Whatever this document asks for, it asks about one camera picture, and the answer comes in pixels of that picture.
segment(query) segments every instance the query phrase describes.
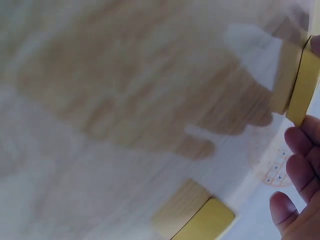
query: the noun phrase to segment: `yellow block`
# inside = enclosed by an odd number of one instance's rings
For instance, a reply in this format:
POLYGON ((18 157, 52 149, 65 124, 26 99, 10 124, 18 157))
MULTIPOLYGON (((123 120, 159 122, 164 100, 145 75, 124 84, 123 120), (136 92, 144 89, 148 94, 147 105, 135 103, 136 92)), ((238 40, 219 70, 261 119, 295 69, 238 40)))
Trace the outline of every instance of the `yellow block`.
POLYGON ((190 221, 210 197, 211 194, 203 186, 192 179, 188 179, 152 217, 154 229, 165 239, 171 239, 190 221))
POLYGON ((299 127, 309 108, 318 85, 320 58, 311 52, 310 40, 303 50, 299 71, 286 111, 286 117, 299 127))
POLYGON ((209 199, 172 240, 217 239, 235 219, 235 214, 222 202, 209 199))

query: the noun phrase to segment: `light wood grain surface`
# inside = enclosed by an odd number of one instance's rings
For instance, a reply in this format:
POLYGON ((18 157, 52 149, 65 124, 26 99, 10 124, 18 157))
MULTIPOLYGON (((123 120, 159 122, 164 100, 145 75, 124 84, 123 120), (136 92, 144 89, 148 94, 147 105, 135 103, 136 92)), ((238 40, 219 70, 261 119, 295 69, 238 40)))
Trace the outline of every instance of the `light wood grain surface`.
POLYGON ((237 210, 311 4, 2 0, 1 236, 160 240, 151 217, 188 178, 237 210))

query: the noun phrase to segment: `finger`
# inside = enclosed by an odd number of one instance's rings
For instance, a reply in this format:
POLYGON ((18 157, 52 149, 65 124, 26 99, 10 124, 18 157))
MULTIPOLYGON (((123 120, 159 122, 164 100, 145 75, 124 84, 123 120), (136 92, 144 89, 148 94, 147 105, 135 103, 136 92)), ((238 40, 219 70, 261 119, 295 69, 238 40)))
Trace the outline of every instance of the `finger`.
POLYGON ((294 154, 306 156, 313 144, 298 127, 289 128, 284 134, 285 142, 294 154))
POLYGON ((282 236, 286 228, 299 216, 298 210, 290 198, 279 191, 270 197, 270 212, 272 221, 282 236))
POLYGON ((320 182, 307 159, 302 155, 291 156, 286 163, 286 172, 300 196, 309 203, 320 190, 320 182))
POLYGON ((314 146, 309 153, 305 156, 309 164, 311 165, 315 174, 320 176, 320 147, 314 146))
POLYGON ((310 41, 311 51, 320 57, 320 35, 314 36, 310 41))
POLYGON ((320 120, 314 116, 305 116, 301 130, 316 145, 320 145, 320 120))

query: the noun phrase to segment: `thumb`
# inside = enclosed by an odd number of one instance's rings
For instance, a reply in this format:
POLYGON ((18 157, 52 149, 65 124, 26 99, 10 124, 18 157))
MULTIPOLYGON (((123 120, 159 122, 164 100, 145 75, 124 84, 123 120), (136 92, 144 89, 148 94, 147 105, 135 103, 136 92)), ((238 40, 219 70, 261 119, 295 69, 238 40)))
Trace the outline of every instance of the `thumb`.
POLYGON ((274 225, 283 237, 289 225, 299 216, 298 210, 290 198, 282 193, 275 192, 270 197, 270 212, 274 225))
POLYGON ((311 51, 320 57, 320 35, 314 36, 310 40, 311 51))

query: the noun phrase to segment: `yellow wooden block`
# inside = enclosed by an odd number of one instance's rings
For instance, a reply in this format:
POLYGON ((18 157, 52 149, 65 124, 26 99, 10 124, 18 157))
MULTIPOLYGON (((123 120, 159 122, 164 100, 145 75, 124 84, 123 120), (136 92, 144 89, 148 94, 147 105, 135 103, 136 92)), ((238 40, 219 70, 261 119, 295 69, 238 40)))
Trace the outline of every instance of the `yellow wooden block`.
POLYGON ((216 198, 209 199, 172 240, 214 240, 232 224, 235 214, 216 198))
POLYGON ((303 50, 300 67, 286 111, 286 117, 300 126, 307 114, 310 102, 318 85, 320 58, 311 52, 310 39, 303 50))
POLYGON ((154 229, 165 239, 171 239, 210 197, 211 194, 203 186, 188 179, 152 217, 154 229))

